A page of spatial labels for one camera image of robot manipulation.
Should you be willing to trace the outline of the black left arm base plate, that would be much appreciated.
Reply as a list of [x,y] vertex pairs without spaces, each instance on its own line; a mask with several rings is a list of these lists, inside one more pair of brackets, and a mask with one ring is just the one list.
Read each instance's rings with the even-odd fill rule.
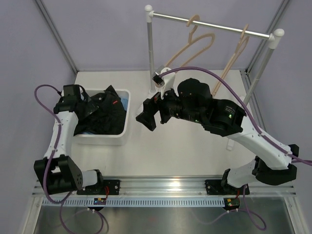
[[119,195],[120,180],[104,179],[102,182],[87,186],[84,189],[77,191],[77,195]]

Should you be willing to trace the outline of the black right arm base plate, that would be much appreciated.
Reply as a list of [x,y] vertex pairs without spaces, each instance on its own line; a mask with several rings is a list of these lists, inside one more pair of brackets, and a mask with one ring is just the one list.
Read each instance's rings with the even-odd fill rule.
[[244,186],[235,188],[227,183],[225,179],[207,179],[204,182],[207,195],[240,195],[243,194]]

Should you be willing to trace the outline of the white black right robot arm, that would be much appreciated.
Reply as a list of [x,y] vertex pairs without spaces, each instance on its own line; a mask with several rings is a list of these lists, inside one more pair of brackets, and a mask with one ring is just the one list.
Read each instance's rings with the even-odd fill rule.
[[286,153],[298,155],[298,146],[273,140],[279,148],[273,147],[267,142],[272,137],[259,134],[243,108],[228,99],[214,99],[206,83],[189,78],[178,85],[177,91],[171,88],[156,92],[144,100],[136,121],[153,131],[156,113],[161,124],[172,117],[198,123],[211,134],[227,137],[255,154],[250,163],[225,170],[222,179],[212,186],[219,195],[234,195],[252,182],[276,186],[296,179],[297,167]]

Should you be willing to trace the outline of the beige plastic hanger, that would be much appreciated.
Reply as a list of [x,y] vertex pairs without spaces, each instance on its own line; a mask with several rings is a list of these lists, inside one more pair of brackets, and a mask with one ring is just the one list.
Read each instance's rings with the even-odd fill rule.
[[239,41],[237,43],[236,49],[233,53],[233,55],[231,56],[231,58],[229,59],[228,63],[226,64],[225,68],[223,69],[222,73],[221,73],[221,79],[224,80],[228,74],[228,72],[230,71],[230,69],[232,68],[232,66],[234,65],[234,63],[236,62],[236,60],[239,58],[239,56],[242,54],[242,52],[244,51],[244,49],[246,48],[248,41],[249,41],[249,36],[246,36],[246,31],[249,27],[249,24],[247,23],[245,25],[245,27],[243,28],[243,31],[240,35]]

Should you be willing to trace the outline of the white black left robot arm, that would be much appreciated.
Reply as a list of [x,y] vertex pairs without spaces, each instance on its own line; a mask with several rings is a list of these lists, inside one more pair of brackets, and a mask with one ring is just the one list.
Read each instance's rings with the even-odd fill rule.
[[85,89],[76,84],[57,91],[60,98],[53,109],[46,108],[54,119],[53,134],[43,159],[36,160],[34,170],[47,195],[89,189],[104,191],[105,183],[98,169],[82,171],[71,159],[71,149],[78,123],[93,114],[98,106]]

